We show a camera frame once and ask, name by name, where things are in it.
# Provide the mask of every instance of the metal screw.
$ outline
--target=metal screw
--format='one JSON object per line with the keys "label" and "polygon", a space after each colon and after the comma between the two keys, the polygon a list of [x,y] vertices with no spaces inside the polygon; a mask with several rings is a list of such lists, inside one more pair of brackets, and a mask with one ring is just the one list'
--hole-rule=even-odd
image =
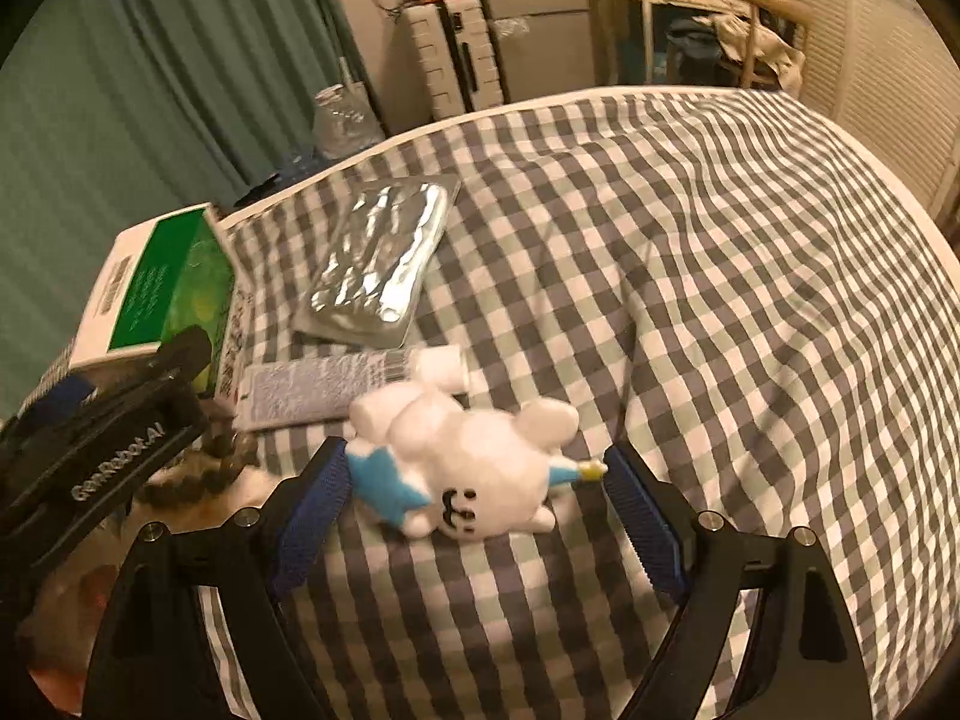
{"label": "metal screw", "polygon": [[167,532],[167,527],[162,522],[148,522],[140,529],[141,541],[156,541]]}
{"label": "metal screw", "polygon": [[716,532],[719,531],[727,521],[723,519],[723,515],[717,514],[717,512],[700,512],[697,515],[697,522],[699,522],[701,528]]}
{"label": "metal screw", "polygon": [[812,547],[817,543],[817,535],[811,531],[810,528],[797,528],[797,530],[793,532],[793,538],[800,541],[805,547]]}
{"label": "metal screw", "polygon": [[256,525],[257,521],[260,519],[260,509],[253,509],[253,507],[246,507],[246,509],[240,509],[239,512],[234,514],[233,523],[239,525],[241,528],[248,528],[251,525]]}

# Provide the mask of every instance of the blue gripper pad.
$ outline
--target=blue gripper pad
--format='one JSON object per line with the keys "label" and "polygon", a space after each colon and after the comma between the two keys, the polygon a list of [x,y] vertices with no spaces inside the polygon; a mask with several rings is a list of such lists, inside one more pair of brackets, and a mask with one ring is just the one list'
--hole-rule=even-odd
{"label": "blue gripper pad", "polygon": [[347,445],[340,442],[296,505],[277,543],[271,582],[275,597],[306,581],[326,533],[347,503],[351,486]]}
{"label": "blue gripper pad", "polygon": [[640,483],[630,461],[616,446],[606,451],[604,463],[608,469],[603,478],[607,498],[623,523],[650,584],[675,604],[682,603],[689,584],[676,534]]}

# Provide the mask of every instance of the toy figurine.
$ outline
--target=toy figurine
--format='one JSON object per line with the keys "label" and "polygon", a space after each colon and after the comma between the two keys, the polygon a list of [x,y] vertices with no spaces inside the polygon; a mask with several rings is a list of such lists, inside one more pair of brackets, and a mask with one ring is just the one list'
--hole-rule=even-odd
{"label": "toy figurine", "polygon": [[544,506],[547,490],[607,470],[560,455],[580,417],[552,398],[512,415],[465,410],[432,386],[397,382],[354,400],[349,415],[353,492],[408,538],[435,528],[461,541],[549,531],[556,519]]}

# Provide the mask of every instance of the beige cloth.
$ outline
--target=beige cloth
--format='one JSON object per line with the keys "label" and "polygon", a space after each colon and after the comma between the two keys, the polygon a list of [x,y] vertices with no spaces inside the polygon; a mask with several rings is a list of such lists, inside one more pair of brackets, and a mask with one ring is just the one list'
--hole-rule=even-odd
{"label": "beige cloth", "polygon": [[[717,40],[720,41],[728,57],[736,62],[743,61],[743,55],[747,49],[747,36],[750,34],[750,23],[730,13],[714,13],[697,20],[713,25]],[[757,25],[757,45],[754,55],[776,73],[784,92],[792,98],[800,96],[803,65],[806,60],[801,50],[786,44],[778,34],[766,26]]]}

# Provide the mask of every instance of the chair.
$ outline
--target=chair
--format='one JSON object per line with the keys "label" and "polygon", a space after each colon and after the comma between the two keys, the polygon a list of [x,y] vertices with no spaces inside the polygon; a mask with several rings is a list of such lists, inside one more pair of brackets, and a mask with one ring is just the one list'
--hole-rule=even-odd
{"label": "chair", "polygon": [[740,0],[750,5],[750,32],[747,34],[747,47],[744,52],[743,64],[722,61],[721,65],[735,74],[739,74],[740,88],[750,89],[752,85],[772,86],[776,84],[776,76],[772,71],[759,73],[757,71],[757,30],[760,27],[760,10],[767,10],[779,18],[788,20],[803,28],[803,40],[800,50],[806,55],[806,47],[810,39],[810,30],[813,28],[813,8],[796,0]]}

